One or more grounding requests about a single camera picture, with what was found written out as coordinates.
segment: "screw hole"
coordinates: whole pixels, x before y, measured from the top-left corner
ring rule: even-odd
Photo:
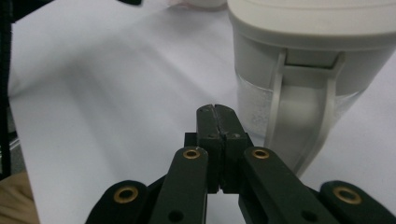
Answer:
[[[189,149],[187,151],[183,152],[183,156],[187,159],[196,159],[200,156],[201,154],[199,151],[194,150],[194,149]]]
[[[256,149],[253,151],[253,156],[257,159],[267,159],[270,157],[270,154],[264,149]]]
[[[183,220],[184,215],[182,212],[174,210],[169,213],[168,218],[169,218],[169,221],[171,221],[171,222],[179,222],[179,221]]]
[[[239,138],[239,137],[241,137],[241,134],[239,134],[239,133],[233,133],[233,134],[231,134],[231,137],[233,137],[233,138]]]
[[[301,212],[301,216],[302,216],[305,220],[307,220],[307,221],[309,221],[309,222],[317,222],[317,221],[318,221],[318,216],[317,216],[315,213],[310,212],[310,211],[303,211],[303,212]]]
[[[350,204],[361,203],[361,196],[350,188],[337,187],[332,192],[339,200],[345,203],[350,203]]]
[[[114,193],[116,203],[130,203],[137,198],[138,190],[134,186],[125,186],[117,189]]]

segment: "black bracket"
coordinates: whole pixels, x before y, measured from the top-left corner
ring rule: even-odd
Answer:
[[[270,149],[254,147],[234,111],[197,110],[166,176],[150,186],[123,181],[109,188],[87,223],[205,223],[207,193],[239,194],[246,223],[396,223],[363,190],[341,181],[306,187]]]

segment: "white table surface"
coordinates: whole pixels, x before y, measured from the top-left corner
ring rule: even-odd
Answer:
[[[396,55],[302,176],[355,184],[396,214]],[[227,11],[56,0],[14,25],[10,102],[42,223],[83,223],[105,190],[164,175],[195,110],[236,109]],[[207,223],[244,223],[210,195]]]

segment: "white pitcher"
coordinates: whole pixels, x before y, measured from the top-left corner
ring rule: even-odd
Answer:
[[[396,0],[228,0],[238,113],[297,175],[396,46]]]

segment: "white tablecloth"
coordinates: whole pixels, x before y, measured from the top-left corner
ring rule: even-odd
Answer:
[[[396,56],[302,177],[366,190],[396,214]],[[195,110],[236,109],[227,11],[56,0],[14,25],[10,102],[42,223],[83,223],[105,190],[164,175]],[[207,223],[244,223],[210,195]]]

